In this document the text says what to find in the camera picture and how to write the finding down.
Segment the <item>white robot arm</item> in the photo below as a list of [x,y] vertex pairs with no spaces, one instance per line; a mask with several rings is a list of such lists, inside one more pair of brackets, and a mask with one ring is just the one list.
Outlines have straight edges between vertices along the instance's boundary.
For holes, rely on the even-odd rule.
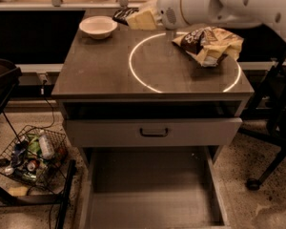
[[175,30],[193,24],[227,28],[265,25],[286,42],[286,0],[151,0],[127,18],[133,30]]

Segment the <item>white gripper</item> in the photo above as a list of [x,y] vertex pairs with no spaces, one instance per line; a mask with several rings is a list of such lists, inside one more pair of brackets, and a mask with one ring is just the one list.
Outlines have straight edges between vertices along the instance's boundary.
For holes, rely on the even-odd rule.
[[175,30],[185,26],[182,15],[181,0],[149,0],[142,3],[138,8],[140,11],[126,18],[128,26],[132,30],[153,31],[157,29],[153,12],[147,8],[157,6],[161,16],[161,22],[166,29]]

